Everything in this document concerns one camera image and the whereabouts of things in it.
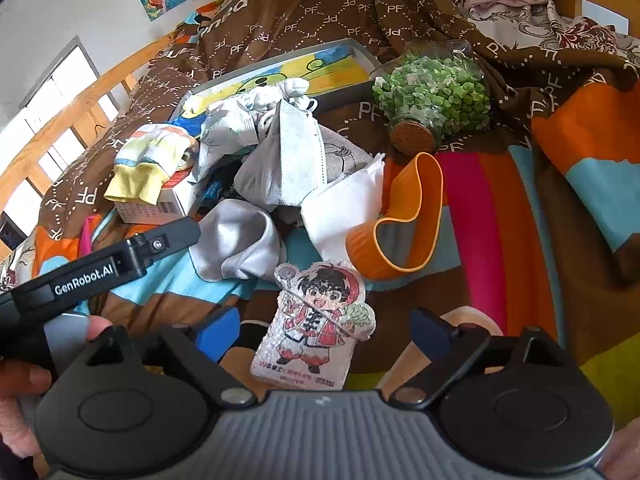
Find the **blue object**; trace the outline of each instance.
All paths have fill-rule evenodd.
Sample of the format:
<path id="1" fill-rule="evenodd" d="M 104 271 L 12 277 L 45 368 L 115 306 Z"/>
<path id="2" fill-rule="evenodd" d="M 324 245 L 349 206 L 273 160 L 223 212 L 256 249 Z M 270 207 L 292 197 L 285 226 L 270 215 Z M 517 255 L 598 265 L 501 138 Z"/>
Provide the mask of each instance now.
<path id="1" fill-rule="evenodd" d="M 411 340 L 429 359 L 439 361 L 449 353 L 454 328 L 449 323 L 415 309 L 411 311 L 410 324 Z"/>
<path id="2" fill-rule="evenodd" d="M 195 117 L 192 117 L 191 119 L 178 117 L 177 119 L 174 119 L 173 121 L 171 121 L 171 124 L 174 124 L 175 126 L 180 126 L 181 128 L 184 128 L 185 130 L 187 130 L 190 136 L 197 137 L 202 132 L 201 126 L 202 126 L 202 123 L 204 122 L 204 119 L 206 118 L 207 118 L 207 113 L 203 112 L 199 115 L 196 115 Z"/>
<path id="3" fill-rule="evenodd" d="M 240 337 L 240 312 L 233 306 L 219 316 L 210 317 L 208 321 L 209 324 L 200 329 L 196 336 L 196 348 L 212 361 L 218 362 Z"/>

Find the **cartoon character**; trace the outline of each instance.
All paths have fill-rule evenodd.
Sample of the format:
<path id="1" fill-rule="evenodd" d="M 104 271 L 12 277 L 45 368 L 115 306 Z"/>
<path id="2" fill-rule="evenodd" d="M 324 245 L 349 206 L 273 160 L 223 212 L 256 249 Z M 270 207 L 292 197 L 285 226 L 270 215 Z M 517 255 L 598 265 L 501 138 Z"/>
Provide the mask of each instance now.
<path id="1" fill-rule="evenodd" d="M 287 76 L 279 72 L 275 74 L 259 75 L 252 79 L 249 79 L 249 81 L 245 81 L 244 83 L 242 83 L 242 86 L 238 89 L 236 94 L 248 92 L 249 90 L 253 90 L 258 86 L 275 85 L 276 83 L 279 83 L 280 81 L 284 81 L 286 79 Z"/>
<path id="2" fill-rule="evenodd" d="M 373 332 L 373 312 L 358 302 L 364 299 L 364 285 L 355 270 L 321 262 L 299 272 L 283 264 L 276 270 L 276 280 L 285 288 L 281 294 L 286 316 L 284 338 L 276 348 L 278 364 L 300 359 L 309 372 L 319 374 L 320 367 L 330 360 L 331 348 L 343 346 L 357 328 L 358 340 Z"/>

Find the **yellow stripe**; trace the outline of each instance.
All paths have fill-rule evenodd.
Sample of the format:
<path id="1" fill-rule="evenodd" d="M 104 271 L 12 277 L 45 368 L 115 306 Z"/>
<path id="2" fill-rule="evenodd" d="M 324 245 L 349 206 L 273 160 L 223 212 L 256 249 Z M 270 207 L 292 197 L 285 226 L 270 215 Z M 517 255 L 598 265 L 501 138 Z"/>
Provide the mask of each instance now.
<path id="1" fill-rule="evenodd" d="M 580 369 L 607 399 L 616 427 L 640 416 L 640 333 L 591 358 Z"/>
<path id="2" fill-rule="evenodd" d="M 377 374 L 349 374 L 344 381 L 343 390 L 374 390 L 386 372 Z"/>

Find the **finger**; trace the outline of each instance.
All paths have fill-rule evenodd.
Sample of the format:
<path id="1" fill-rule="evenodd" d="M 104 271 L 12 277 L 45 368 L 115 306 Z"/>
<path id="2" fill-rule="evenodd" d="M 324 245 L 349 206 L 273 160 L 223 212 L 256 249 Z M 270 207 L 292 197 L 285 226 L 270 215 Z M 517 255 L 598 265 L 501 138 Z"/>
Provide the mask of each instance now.
<path id="1" fill-rule="evenodd" d="M 0 434 L 12 453 L 20 458 L 39 452 L 36 437 L 22 420 L 15 398 L 0 399 Z"/>
<path id="2" fill-rule="evenodd" d="M 13 359 L 0 362 L 0 399 L 42 394 L 51 386 L 51 373 L 36 365 Z"/>
<path id="3" fill-rule="evenodd" d="M 602 460 L 598 464 L 598 469 L 604 470 L 610 463 L 619 460 L 620 456 L 633 446 L 633 442 L 640 442 L 640 419 L 633 421 L 626 428 L 614 433 L 611 442 L 604 452 Z"/>
<path id="4" fill-rule="evenodd" d="M 100 316 L 89 316 L 89 328 L 86 331 L 86 340 L 93 341 L 105 328 L 112 325 L 111 321 Z"/>
<path id="5" fill-rule="evenodd" d="M 609 462 L 602 472 L 609 480 L 637 480 L 640 456 L 633 449 L 625 449 L 615 460 Z"/>

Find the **white box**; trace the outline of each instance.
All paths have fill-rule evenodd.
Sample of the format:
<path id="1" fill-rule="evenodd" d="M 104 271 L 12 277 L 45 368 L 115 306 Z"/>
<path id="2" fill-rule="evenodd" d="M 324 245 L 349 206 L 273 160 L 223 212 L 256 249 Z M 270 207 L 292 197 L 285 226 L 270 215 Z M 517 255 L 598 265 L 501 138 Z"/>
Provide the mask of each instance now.
<path id="1" fill-rule="evenodd" d="M 190 170 L 177 171 L 160 190 L 157 205 L 138 202 L 114 202 L 125 224 L 162 225 L 189 215 L 203 184 L 188 182 Z"/>

